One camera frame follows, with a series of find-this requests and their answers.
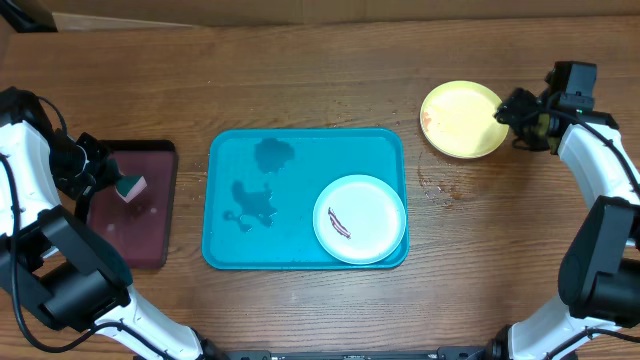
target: table surface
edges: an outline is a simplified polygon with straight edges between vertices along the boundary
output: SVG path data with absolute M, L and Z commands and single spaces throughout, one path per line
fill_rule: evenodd
M 598 64 L 596 108 L 614 115 L 629 156 L 640 159 L 635 17 L 21 34 L 0 83 L 49 98 L 75 136 L 175 143 L 168 260 L 134 271 L 138 290 L 174 320 L 225 350 L 419 350 L 483 345 L 530 316 L 555 294 L 587 213 L 570 172 L 548 153 L 509 141 L 476 160 L 436 152 L 418 125 L 422 100 L 459 79 L 501 97 L 515 87 L 538 92 L 557 60 Z M 223 272 L 205 263 L 207 155 L 217 134 L 370 126 L 404 142 L 411 251 L 400 267 Z M 6 295 L 0 314 L 0 357 L 54 357 L 28 346 Z M 29 324 L 47 343 L 77 336 Z M 633 358 L 640 347 L 598 339 L 579 354 Z M 94 337 L 55 358 L 130 356 Z

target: round plate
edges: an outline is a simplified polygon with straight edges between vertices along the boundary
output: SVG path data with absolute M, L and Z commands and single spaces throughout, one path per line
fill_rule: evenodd
M 509 126 L 493 118 L 501 100 L 493 91 L 470 81 L 451 81 L 433 89 L 420 110 L 427 140 L 443 153 L 477 158 L 497 149 Z
M 372 264 L 391 255 L 406 226 L 407 215 L 398 194 L 367 175 L 332 182 L 313 208 L 313 229 L 320 244 L 349 264 Z

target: teal tray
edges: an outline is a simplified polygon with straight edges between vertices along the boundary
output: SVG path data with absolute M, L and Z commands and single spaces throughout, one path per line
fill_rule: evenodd
M 229 130 L 211 144 L 202 254 L 217 269 L 386 269 L 409 253 L 400 246 L 369 265 L 327 253 L 313 231 L 318 195 L 346 175 L 386 182 L 407 208 L 402 141 L 387 129 Z

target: tray rim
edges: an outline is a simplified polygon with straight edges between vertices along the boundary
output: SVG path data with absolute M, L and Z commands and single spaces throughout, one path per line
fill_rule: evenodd
M 204 243 L 205 243 L 205 239 L 204 236 L 205 234 L 210 231 L 210 222 L 207 222 L 206 219 L 208 219 L 211 215 L 209 214 L 212 210 L 210 209 L 210 207 L 208 206 L 208 201 L 207 199 L 210 198 L 210 196 L 213 196 L 213 194 L 211 194 L 210 192 L 213 191 L 212 187 L 209 186 L 209 181 L 212 181 L 213 179 L 215 179 L 215 174 L 212 175 L 212 161 L 215 158 L 215 156 L 217 155 L 217 151 L 220 148 L 220 146 L 224 143 L 224 141 L 228 140 L 229 138 L 234 138 L 234 135 L 237 133 L 243 133 L 243 134 L 248 134 L 248 133 L 253 133 L 253 137 L 258 137 L 255 134 L 260 134 L 262 132 L 268 131 L 271 132 L 273 130 L 277 130 L 280 133 L 287 133 L 287 136 L 277 136 L 277 138 L 286 138 L 286 137 L 293 137 L 295 135 L 291 135 L 291 134 L 296 134 L 296 133 L 303 133 L 304 136 L 300 136 L 300 137 L 311 137 L 308 134 L 314 134 L 314 136 L 319 137 L 321 135 L 318 135 L 319 133 L 330 133 L 331 136 L 334 137 L 353 137 L 354 136 L 354 132 L 355 133 L 365 133 L 366 135 L 364 135 L 363 137 L 374 137 L 374 135 L 377 133 L 376 136 L 379 137 L 384 137 L 386 139 L 388 139 L 389 141 L 393 141 L 395 142 L 394 147 L 396 147 L 398 150 L 398 154 L 397 157 L 399 158 L 398 160 L 398 170 L 397 172 L 400 173 L 400 177 L 399 180 L 401 180 L 401 184 L 399 185 L 399 189 L 402 190 L 402 195 L 398 194 L 400 199 L 402 200 L 406 211 L 406 220 L 407 220 L 407 226 L 405 228 L 405 235 L 402 238 L 402 241 L 400 242 L 399 247 L 403 247 L 403 251 L 400 255 L 400 257 L 391 263 L 383 263 L 384 259 L 377 262 L 377 263 L 373 263 L 373 264 L 366 264 L 366 265 L 354 265 L 354 264 L 348 264 L 348 263 L 342 263 L 340 262 L 340 260 L 337 260 L 339 263 L 335 264 L 335 265 L 328 265 L 326 267 L 322 267 L 322 266 L 305 266 L 305 265 L 297 265 L 297 266 L 264 266 L 264 265 L 246 265 L 246 263 L 242 263 L 242 264 L 238 264 L 238 263 L 223 263 L 220 262 L 216 257 L 214 257 L 212 254 L 210 254 L 209 249 L 205 249 Z M 209 161 L 208 161 L 208 167 L 207 167 L 207 184 L 206 184 L 206 191 L 205 191 L 205 201 L 204 201 L 204 215 L 203 215 L 203 224 L 202 224 L 202 239 L 200 241 L 200 251 L 202 253 L 202 256 L 205 260 L 205 262 L 207 262 L 208 265 L 212 266 L 213 268 L 217 269 L 217 270 L 262 270 L 262 271 L 298 271 L 298 270 L 316 270 L 316 271 L 322 271 L 322 270 L 361 270 L 361 269 L 367 269 L 367 270 L 386 270 L 386 269 L 394 269 L 398 266 L 400 266 L 407 258 L 407 256 L 409 255 L 409 250 L 411 248 L 411 242 L 410 242 L 410 231 L 409 231 L 409 203 L 408 203 L 408 198 L 407 198 L 407 181 L 406 181 L 406 173 L 405 173 L 405 167 L 404 167 L 404 145 L 402 143 L 402 139 L 392 130 L 387 129 L 387 128 L 380 128 L 380 127 L 372 127 L 372 128 L 340 128 L 340 129 L 326 129 L 326 128 L 318 128 L 318 129 L 291 129 L 291 128 L 252 128 L 252 129 L 228 129 L 225 131 L 220 132 L 211 142 L 211 147 L 209 148 Z

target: yellow plate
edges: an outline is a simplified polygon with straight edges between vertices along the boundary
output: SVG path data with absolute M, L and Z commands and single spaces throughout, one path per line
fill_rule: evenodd
M 509 126 L 493 118 L 501 100 L 471 81 L 451 81 L 433 89 L 420 110 L 427 140 L 443 153 L 463 159 L 484 156 L 507 137 Z

